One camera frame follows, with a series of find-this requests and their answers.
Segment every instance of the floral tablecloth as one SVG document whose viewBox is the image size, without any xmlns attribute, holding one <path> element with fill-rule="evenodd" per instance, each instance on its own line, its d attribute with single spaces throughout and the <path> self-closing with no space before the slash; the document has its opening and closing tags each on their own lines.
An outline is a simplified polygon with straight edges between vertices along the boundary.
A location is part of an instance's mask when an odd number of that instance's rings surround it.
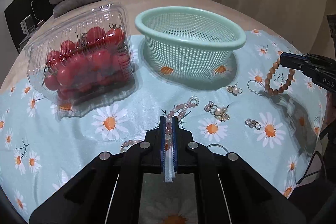
<svg viewBox="0 0 336 224">
<path fill-rule="evenodd" d="M 246 36 L 243 48 L 198 78 L 181 77 L 157 64 L 144 37 L 134 35 L 132 93 L 123 100 L 89 109 L 82 117 L 72 105 L 51 103 L 27 79 L 18 82 L 0 95 L 0 185 L 9 200 L 28 221 L 36 207 L 100 152 L 117 154 L 124 141 L 143 140 L 146 131 L 157 126 L 160 115 L 192 95 L 198 97 L 199 105 L 180 126 L 191 131 L 199 143 L 219 143 L 238 153 L 288 197 L 315 149 L 327 92 L 297 71 L 282 95 L 251 93 L 248 80 L 264 81 L 282 52 L 299 52 L 283 38 L 263 31 L 246 31 Z M 284 83 L 288 70 L 280 66 L 271 80 L 272 88 Z M 235 83 L 243 89 L 237 96 L 226 90 Z M 257 89 L 258 84 L 254 84 L 251 87 Z M 228 121 L 220 122 L 204 111 L 210 100 L 218 106 L 229 105 Z M 247 118 L 259 121 L 261 130 L 246 126 Z M 220 148 L 212 151 L 225 154 Z M 197 223 L 193 187 L 181 186 L 189 185 L 188 179 L 177 177 L 172 184 L 161 183 L 158 190 L 153 186 L 159 185 L 162 177 L 146 175 L 139 223 Z"/>
</svg>

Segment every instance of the bead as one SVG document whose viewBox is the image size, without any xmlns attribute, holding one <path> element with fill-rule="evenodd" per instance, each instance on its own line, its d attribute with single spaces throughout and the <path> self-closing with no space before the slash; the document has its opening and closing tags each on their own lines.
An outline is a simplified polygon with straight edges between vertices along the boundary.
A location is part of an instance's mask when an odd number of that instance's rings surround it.
<svg viewBox="0 0 336 224">
<path fill-rule="evenodd" d="M 238 94 L 238 93 L 239 93 L 239 88 L 235 86 L 235 87 L 232 89 L 232 93 L 234 93 L 234 94 Z"/>
</svg>

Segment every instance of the daisy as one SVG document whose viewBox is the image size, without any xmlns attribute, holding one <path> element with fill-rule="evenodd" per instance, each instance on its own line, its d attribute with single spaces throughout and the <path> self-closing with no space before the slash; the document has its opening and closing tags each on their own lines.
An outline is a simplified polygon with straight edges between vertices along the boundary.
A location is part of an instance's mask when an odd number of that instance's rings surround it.
<svg viewBox="0 0 336 224">
<path fill-rule="evenodd" d="M 14 86 L 9 89 L 9 96 L 12 96 L 14 90 L 15 90 Z"/>
<path fill-rule="evenodd" d="M 309 89 L 310 91 L 314 90 L 314 84 L 311 81 L 311 78 L 305 76 L 304 77 L 304 84 L 307 86 L 307 89 Z"/>
<path fill-rule="evenodd" d="M 198 121 L 203 126 L 198 127 L 198 129 L 201 130 L 201 134 L 204 134 L 204 138 L 209 137 L 209 141 L 212 140 L 212 138 L 215 138 L 217 142 L 219 142 L 222 138 L 224 139 L 227 134 L 225 133 L 227 131 L 227 126 L 220 126 L 221 121 L 217 119 L 208 119 L 204 118 L 204 120 Z"/>
<path fill-rule="evenodd" d="M 262 83 L 263 81 L 264 81 L 264 79 L 263 79 L 263 73 L 260 71 L 260 70 L 258 70 L 258 69 L 255 69 L 255 70 L 253 70 L 253 69 L 251 69 L 251 72 L 249 72 L 249 75 L 250 75 L 250 79 L 251 80 L 255 80 L 255 81 L 257 81 L 257 82 L 260 82 L 260 83 Z"/>
<path fill-rule="evenodd" d="M 145 220 L 148 224 L 196 224 L 197 207 L 190 199 L 166 198 L 162 203 L 155 202 L 146 207 Z"/>
<path fill-rule="evenodd" d="M 261 45 L 256 45 L 255 49 L 257 50 L 257 52 L 259 52 L 260 56 L 264 56 L 266 59 L 270 59 L 271 55 L 268 53 L 268 47 L 264 47 Z"/>
<path fill-rule="evenodd" d="M 267 118 L 265 117 L 264 114 L 259 113 L 262 122 L 260 122 L 261 129 L 260 130 L 254 130 L 254 133 L 259 134 L 257 138 L 257 142 L 263 139 L 262 146 L 265 147 L 268 142 L 269 146 L 271 148 L 274 147 L 274 143 L 278 145 L 281 145 L 281 140 L 284 139 L 284 137 L 281 135 L 285 135 L 286 132 L 283 130 L 278 130 L 280 127 L 282 127 L 282 122 L 275 125 L 275 118 L 273 119 L 272 114 L 267 112 Z"/>
<path fill-rule="evenodd" d="M 31 91 L 32 86 L 30 84 L 26 84 L 25 88 L 22 90 L 21 99 L 27 95 L 29 91 Z"/>
<path fill-rule="evenodd" d="M 257 36 L 261 36 L 261 32 L 257 29 L 253 29 L 252 31 L 250 31 L 252 34 L 255 34 Z"/>
<path fill-rule="evenodd" d="M 291 193 L 293 192 L 295 188 L 295 183 L 292 179 L 290 179 L 289 181 L 286 181 L 284 182 L 284 191 L 283 191 L 283 195 L 286 197 L 286 198 L 289 198 L 289 196 L 291 195 Z"/>
<path fill-rule="evenodd" d="M 56 112 L 58 111 L 72 111 L 72 104 L 71 103 L 64 103 L 64 104 L 61 104 L 61 105 L 55 105 L 55 104 L 52 104 L 50 106 L 51 108 L 51 114 L 55 114 Z"/>
<path fill-rule="evenodd" d="M 297 165 L 297 156 L 291 156 L 289 157 L 288 161 L 288 172 L 291 172 L 295 169 Z"/>
<path fill-rule="evenodd" d="M 127 110 L 123 108 L 117 112 L 118 107 L 117 104 L 114 104 L 112 111 L 110 111 L 110 106 L 107 106 L 104 108 L 106 114 L 101 109 L 97 109 L 99 116 L 93 115 L 97 120 L 92 123 L 93 126 L 97 126 L 95 133 L 102 133 L 103 140 L 106 138 L 108 140 L 118 140 L 120 137 L 119 131 L 128 132 L 127 128 L 120 125 L 122 122 L 127 121 L 127 119 L 122 119 L 122 117 L 127 115 Z"/>
<path fill-rule="evenodd" d="M 13 135 L 12 129 L 9 128 L 8 131 L 7 131 L 7 134 L 5 136 L 5 147 L 7 149 L 9 149 L 12 146 L 12 143 L 11 143 L 12 135 Z"/>
<path fill-rule="evenodd" d="M 40 156 L 37 156 L 37 153 L 31 150 L 29 152 L 29 169 L 32 173 L 36 173 L 40 169 L 41 165 L 37 162 L 40 160 Z"/>
<path fill-rule="evenodd" d="M 2 132 L 4 126 L 5 126 L 5 115 L 2 115 L 2 117 L 0 118 L 0 132 Z"/>
<path fill-rule="evenodd" d="M 68 174 L 62 170 L 61 172 L 61 180 L 58 181 L 58 185 L 53 183 L 52 186 L 55 188 L 55 192 L 60 189 L 64 184 L 66 184 L 69 181 Z"/>
<path fill-rule="evenodd" d="M 19 168 L 21 175 L 26 172 L 26 168 L 23 165 L 21 155 L 15 150 L 14 151 L 14 161 L 15 161 L 15 169 Z"/>
<path fill-rule="evenodd" d="M 26 214 L 27 213 L 27 207 L 26 207 L 26 203 L 23 203 L 23 196 L 20 195 L 20 192 L 18 190 L 15 191 L 15 201 L 19 207 L 19 210 Z"/>
<path fill-rule="evenodd" d="M 36 102 L 40 99 L 42 99 L 42 96 L 38 92 L 34 92 L 33 95 L 30 97 L 27 108 L 27 113 L 29 113 L 28 117 L 35 116 L 37 109 Z"/>
</svg>

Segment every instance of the metal screw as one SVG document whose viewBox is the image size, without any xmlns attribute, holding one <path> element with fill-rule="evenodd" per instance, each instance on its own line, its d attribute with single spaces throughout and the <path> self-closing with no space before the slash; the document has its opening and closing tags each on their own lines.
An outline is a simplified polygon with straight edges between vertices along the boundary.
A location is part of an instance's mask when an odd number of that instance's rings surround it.
<svg viewBox="0 0 336 224">
<path fill-rule="evenodd" d="M 190 142 L 188 143 L 188 147 L 191 148 L 191 149 L 195 149 L 198 147 L 198 143 L 196 142 Z"/>
<path fill-rule="evenodd" d="M 99 158 L 101 160 L 107 160 L 109 157 L 110 157 L 110 153 L 108 153 L 108 152 L 103 152 L 103 153 L 99 154 Z"/>
<path fill-rule="evenodd" d="M 228 158 L 229 160 L 235 161 L 235 160 L 238 160 L 238 155 L 237 155 L 236 153 L 229 153 L 229 154 L 227 155 L 227 158 Z"/>
<path fill-rule="evenodd" d="M 141 142 L 140 147 L 143 149 L 146 149 L 150 146 L 151 144 L 149 142 Z"/>
</svg>

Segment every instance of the ring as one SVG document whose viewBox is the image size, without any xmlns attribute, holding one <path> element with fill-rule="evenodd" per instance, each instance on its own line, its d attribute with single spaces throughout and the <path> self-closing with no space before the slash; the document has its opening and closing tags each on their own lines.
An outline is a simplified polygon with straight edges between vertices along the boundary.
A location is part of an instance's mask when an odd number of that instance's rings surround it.
<svg viewBox="0 0 336 224">
<path fill-rule="evenodd" d="M 256 82 L 256 83 L 258 83 L 259 85 L 261 85 L 261 86 L 264 88 L 264 91 L 255 91 L 255 90 L 251 89 L 250 86 L 249 86 L 249 83 L 250 83 L 250 82 Z M 266 93 L 265 86 L 263 85 L 263 83 L 262 83 L 262 82 L 258 82 L 258 81 L 256 81 L 256 80 L 249 80 L 249 81 L 247 82 L 247 87 L 248 87 L 248 89 L 249 89 L 250 92 L 254 92 L 254 93 L 257 94 L 257 95 L 263 95 L 263 94 Z"/>
</svg>

